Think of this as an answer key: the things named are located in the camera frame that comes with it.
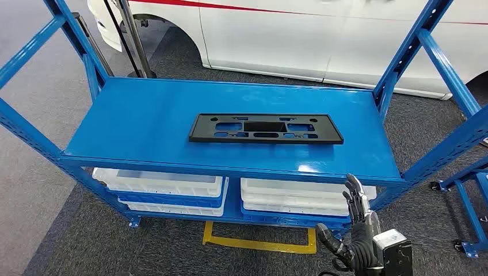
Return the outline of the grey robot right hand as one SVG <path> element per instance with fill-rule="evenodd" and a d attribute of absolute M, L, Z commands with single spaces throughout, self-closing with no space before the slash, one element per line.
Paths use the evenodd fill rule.
<path fill-rule="evenodd" d="M 380 224 L 376 212 L 371 210 L 369 200 L 361 182 L 352 174 L 346 175 L 345 186 L 348 191 L 342 195 L 348 204 L 351 221 L 351 241 L 345 244 L 336 239 L 323 223 L 315 227 L 319 240 L 346 267 L 354 270 L 378 267 L 379 261 L 374 253 L 373 237 L 380 233 Z"/>

